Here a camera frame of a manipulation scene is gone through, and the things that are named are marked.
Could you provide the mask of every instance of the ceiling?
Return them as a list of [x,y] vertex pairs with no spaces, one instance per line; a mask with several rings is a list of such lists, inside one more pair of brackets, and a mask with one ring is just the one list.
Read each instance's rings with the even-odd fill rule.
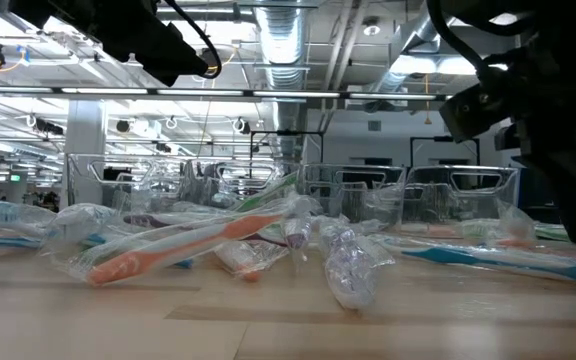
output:
[[[344,1],[322,1],[315,9],[308,9],[308,36],[306,40],[305,66],[307,81],[304,90],[320,90],[324,81],[327,65],[331,59],[332,43],[338,29],[338,23]],[[211,2],[210,6],[224,6],[224,3]],[[410,1],[370,1],[364,19],[370,16],[377,18],[380,28],[374,36],[359,31],[353,51],[352,64],[347,67],[341,88],[349,85],[366,85],[378,80],[390,67],[389,45],[393,39],[396,24],[403,24],[414,19],[421,6],[420,0]],[[348,30],[354,21],[348,23]],[[173,21],[182,32],[184,40],[198,51],[205,46],[195,32],[183,21]],[[229,88],[229,89],[264,89],[266,88],[266,69],[259,45],[259,33],[255,24],[202,22],[197,24],[205,29],[219,50],[224,62],[222,74],[215,80],[203,80],[196,76],[180,76],[174,84],[176,88]],[[468,29],[464,35],[468,39],[479,39],[475,29]],[[104,55],[99,44],[87,39],[73,27],[57,19],[44,28],[44,33],[37,33],[30,27],[20,28],[10,21],[10,15],[0,14],[0,43],[4,45],[6,57],[4,69],[0,72],[0,85],[10,86],[73,86],[73,87],[163,87],[152,76],[141,68],[139,63],[129,61],[121,64]],[[490,39],[475,41],[481,46],[490,45]],[[492,50],[478,49],[481,53]],[[99,61],[94,61],[95,54]],[[442,45],[441,53],[454,54],[452,49]],[[404,87],[409,92],[429,92],[453,94],[476,83],[474,76],[429,74],[409,77]],[[309,102],[308,129],[316,130],[322,118],[319,102]],[[120,154],[157,154],[154,145],[149,144],[114,144],[126,138],[138,138],[134,133],[120,133],[116,130],[118,121],[156,121],[162,124],[161,139],[188,140],[199,143],[204,139],[213,142],[228,142],[229,146],[185,145],[174,146],[173,153],[186,156],[248,156],[248,135],[239,134],[233,129],[233,122],[243,119],[249,122],[252,129],[275,130],[272,122],[272,104],[268,102],[216,102],[216,101],[155,101],[155,100],[106,100],[108,115],[107,152]],[[339,103],[331,117],[328,136],[378,136],[391,137],[401,135],[443,134],[444,127],[437,114],[426,112],[425,103],[410,105],[407,111],[398,113],[366,114],[361,111],[346,111],[345,105]],[[432,125],[426,119],[432,117]],[[35,118],[41,118],[61,126],[67,132],[68,100],[67,99],[34,99],[28,97],[0,96],[0,137],[10,138],[50,138],[52,141],[42,143],[19,143],[9,141],[6,144],[19,151],[21,155],[10,154],[6,146],[0,146],[0,156],[32,157],[37,154],[61,155],[63,138],[38,133],[28,126]],[[370,133],[366,121],[381,120],[382,130]],[[271,147],[262,146],[256,156],[269,158]]]

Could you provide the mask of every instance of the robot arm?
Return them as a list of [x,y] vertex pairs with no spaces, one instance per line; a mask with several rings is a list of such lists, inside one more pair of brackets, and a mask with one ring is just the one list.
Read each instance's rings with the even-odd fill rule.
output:
[[[428,8],[438,33],[475,66],[480,81],[440,110],[453,137],[462,142],[510,118],[513,124],[497,134],[497,150],[520,148],[516,160],[545,175],[576,243],[576,2],[428,0]],[[481,59],[441,23],[442,11],[484,31],[531,38]],[[524,17],[503,27],[488,21],[503,12]],[[508,70],[488,66],[497,63]]]

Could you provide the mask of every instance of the plastic packaging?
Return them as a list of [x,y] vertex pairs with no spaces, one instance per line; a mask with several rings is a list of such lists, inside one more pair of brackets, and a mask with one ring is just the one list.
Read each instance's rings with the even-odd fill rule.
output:
[[41,241],[55,216],[38,206],[0,201],[0,229],[13,231],[25,239]]
[[290,187],[297,182],[297,173],[292,173],[279,179],[276,183],[270,185],[268,188],[264,189],[262,192],[249,197],[244,200],[241,204],[236,205],[232,210],[238,212],[245,212],[256,209],[264,204],[284,197],[286,191],[290,191]]
[[496,201],[499,209],[499,226],[486,234],[486,243],[491,246],[534,246],[537,241],[534,221],[517,207]]
[[[96,204],[76,204],[60,211],[50,223],[41,254],[50,256],[54,264],[67,270],[64,264],[81,251],[121,241],[145,230],[121,222],[114,209]],[[176,265],[190,268],[192,261]]]
[[[393,264],[394,259],[380,252],[379,245],[369,240],[357,241],[354,231],[343,219],[320,219],[319,231],[319,246],[326,259],[324,269],[330,290],[342,307],[366,308],[375,300],[376,268]],[[366,251],[360,242],[370,250]]]
[[539,238],[570,242],[568,232],[563,225],[539,223],[535,225],[535,233]]
[[291,214],[281,222],[281,231],[297,271],[301,264],[307,261],[304,250],[310,241],[312,223],[313,218],[308,213]]
[[468,246],[401,236],[382,236],[378,241],[391,253],[435,263],[576,281],[576,245],[572,244],[538,242],[532,247]]
[[261,271],[288,254],[286,248],[263,241],[227,242],[214,252],[228,272],[248,282],[259,281]]
[[146,231],[82,252],[68,261],[69,273],[97,286],[127,279],[200,255],[220,244],[245,239],[286,215],[310,210],[311,202],[306,197],[293,195],[238,218],[225,216],[191,224],[190,231],[178,231],[187,224]]

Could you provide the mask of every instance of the black cable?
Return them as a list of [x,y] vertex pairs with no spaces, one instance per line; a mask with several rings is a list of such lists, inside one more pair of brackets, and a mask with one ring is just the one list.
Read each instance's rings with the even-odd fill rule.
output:
[[179,5],[177,5],[175,0],[166,0],[166,3],[168,4],[168,6],[173,8],[177,12],[177,14],[179,14],[179,16],[181,16],[184,20],[186,20],[188,22],[188,24],[197,32],[197,35],[199,35],[201,40],[203,40],[203,42],[206,43],[206,46],[208,46],[208,49],[210,49],[210,52],[212,53],[213,57],[215,58],[215,61],[217,62],[217,69],[215,70],[215,72],[210,73],[210,74],[202,74],[202,75],[198,74],[198,76],[200,76],[204,79],[217,78],[217,76],[219,76],[219,74],[221,74],[222,66],[221,66],[221,59],[219,58],[219,53],[217,52],[217,49],[215,49],[215,46],[212,44],[212,41],[210,41],[210,39],[208,38],[206,33],[203,32],[203,30],[201,30],[201,28],[199,28],[199,26],[197,26],[197,23],[195,23],[195,21],[192,18],[190,18],[190,16],[188,16],[188,14],[186,14],[179,7]]
[[428,0],[428,14],[430,15],[430,21],[437,30],[439,36],[441,36],[448,45],[455,49],[455,51],[461,54],[461,56],[468,60],[468,62],[475,67],[477,73],[486,71],[488,65],[486,65],[486,63],[481,59],[479,54],[477,54],[475,50],[458,38],[457,35],[448,28],[448,24],[446,24],[446,20],[444,20],[439,2],[440,0]]

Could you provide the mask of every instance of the small packaged item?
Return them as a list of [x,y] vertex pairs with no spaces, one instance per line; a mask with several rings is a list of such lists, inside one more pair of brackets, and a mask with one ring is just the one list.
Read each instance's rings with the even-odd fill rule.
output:
[[264,241],[227,242],[214,252],[228,272],[248,282],[259,281],[261,271],[288,254],[286,248]]
[[369,239],[358,241],[343,220],[321,220],[319,232],[326,279],[337,301],[353,310],[372,304],[377,287],[376,269],[394,264],[392,256]]

